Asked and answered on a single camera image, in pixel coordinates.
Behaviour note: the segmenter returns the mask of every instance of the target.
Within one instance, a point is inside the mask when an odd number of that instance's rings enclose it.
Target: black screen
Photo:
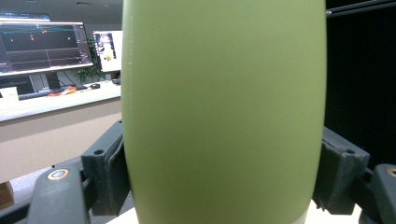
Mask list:
[[[82,22],[0,22],[0,76],[92,66]]]
[[[325,126],[396,163],[396,7],[328,19]]]

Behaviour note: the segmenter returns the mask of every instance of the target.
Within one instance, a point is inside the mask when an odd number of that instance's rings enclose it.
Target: potted plant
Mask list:
[[[98,66],[98,61],[95,55],[95,50],[94,50],[94,45],[92,42],[92,35],[87,34],[87,41],[88,45],[90,47],[90,54],[93,62],[93,66],[91,67],[85,67],[85,68],[80,68],[76,71],[75,76],[81,83],[86,83],[88,78],[90,78],[91,82],[95,82],[96,80],[99,80],[101,77],[104,77],[105,75],[102,74],[99,70]]]

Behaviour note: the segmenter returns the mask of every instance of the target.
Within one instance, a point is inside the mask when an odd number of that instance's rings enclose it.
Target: keyboard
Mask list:
[[[82,90],[88,89],[86,86],[74,86],[74,88],[76,88],[77,91],[82,91]],[[29,100],[29,99],[33,99],[33,98],[37,98],[37,97],[48,96],[50,93],[63,92],[65,89],[66,89],[66,87],[60,88],[60,89],[31,92],[31,93],[21,94],[18,96],[18,98],[20,99],[20,101]]]

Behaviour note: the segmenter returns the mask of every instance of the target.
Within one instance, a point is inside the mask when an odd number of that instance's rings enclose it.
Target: desk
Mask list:
[[[97,90],[0,103],[0,183],[80,156],[121,119],[120,86],[100,84]]]
[[[306,216],[305,224],[358,224],[359,223],[359,216],[361,214],[361,208],[357,205],[353,211],[351,216],[336,216],[331,215],[327,211],[323,212],[316,208],[316,205],[313,201],[309,204],[308,214]],[[128,210],[124,214],[120,215],[112,219],[111,221],[107,222],[107,224],[138,224],[136,211],[134,208]]]

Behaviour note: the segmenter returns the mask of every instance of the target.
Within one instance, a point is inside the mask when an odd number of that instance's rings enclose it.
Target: computer monitor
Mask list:
[[[83,22],[0,21],[0,76],[92,65]]]
[[[18,95],[35,92],[32,78],[29,75],[0,77],[0,89],[16,87]]]
[[[122,31],[92,31],[92,41],[101,72],[119,72],[122,57]]]
[[[0,21],[50,21],[48,13],[0,11]]]

